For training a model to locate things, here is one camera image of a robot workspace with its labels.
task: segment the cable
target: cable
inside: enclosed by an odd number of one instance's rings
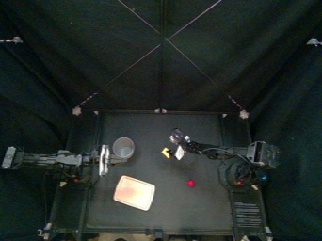
[[[228,152],[226,149],[218,148],[218,147],[207,148],[207,149],[204,149],[204,150],[202,151],[202,153],[204,153],[204,152],[207,152],[207,151],[210,151],[210,150],[219,150],[219,151],[223,151],[223,152],[226,152],[226,153],[231,153],[231,152]],[[238,154],[238,153],[231,153],[231,154],[235,154],[235,155],[239,156],[247,163],[251,164],[251,162],[250,162],[240,154]]]
[[[47,225],[47,221],[48,221],[48,217],[47,217],[47,194],[45,194],[45,175],[47,175],[47,171],[44,173],[44,179],[43,179],[43,194],[44,194],[44,203],[45,203],[45,225]]]

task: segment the small white object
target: small white object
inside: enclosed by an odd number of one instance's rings
[[[182,160],[182,158],[184,156],[184,149],[182,148],[182,146],[178,147],[175,156],[176,156],[178,160]]]
[[[244,109],[239,112],[239,116],[242,119],[247,119],[248,113],[244,111]]]
[[[251,185],[251,187],[252,187],[252,189],[254,189],[255,191],[258,191],[258,186],[256,186],[256,185]]]
[[[59,186],[63,187],[67,184],[67,182],[60,182]]]
[[[73,115],[79,116],[81,114],[81,108],[79,106],[76,106],[73,109]]]
[[[117,181],[113,199],[128,206],[147,211],[155,197],[155,189],[155,186],[144,181],[121,176]]]

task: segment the black enclosure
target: black enclosure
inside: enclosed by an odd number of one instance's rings
[[[263,225],[278,240],[322,240],[321,13],[319,0],[1,0],[1,160],[11,146],[89,152],[120,136],[137,148],[88,193],[59,193],[43,169],[0,169],[0,240],[37,240],[52,207],[61,226],[84,222],[85,233],[136,232],[148,222],[174,233],[230,234],[240,197],[218,182],[219,163],[195,155],[163,159],[174,127],[211,144],[264,140],[280,147],[280,166],[262,188]],[[123,173],[156,183],[151,214],[128,209],[117,217],[121,206],[109,198]],[[192,189],[190,176],[199,181]],[[164,205],[170,185],[171,192],[183,189]],[[77,211],[64,206],[71,201]]]

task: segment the white sticker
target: white sticker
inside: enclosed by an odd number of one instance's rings
[[[184,149],[182,148],[182,146],[179,146],[176,150],[176,159],[182,160],[183,155],[184,155]]]

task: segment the black fabric wall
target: black fabric wall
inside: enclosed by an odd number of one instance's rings
[[[254,138],[283,151],[264,187],[268,224],[280,240],[322,240],[321,78],[322,49],[304,46],[252,112]]]
[[[1,37],[11,37],[3,27]],[[71,116],[49,80],[27,45],[0,47],[0,163],[9,146],[29,153],[64,148]],[[53,199],[55,182],[44,174],[0,169],[0,240],[11,235],[23,236],[13,240],[36,240]]]

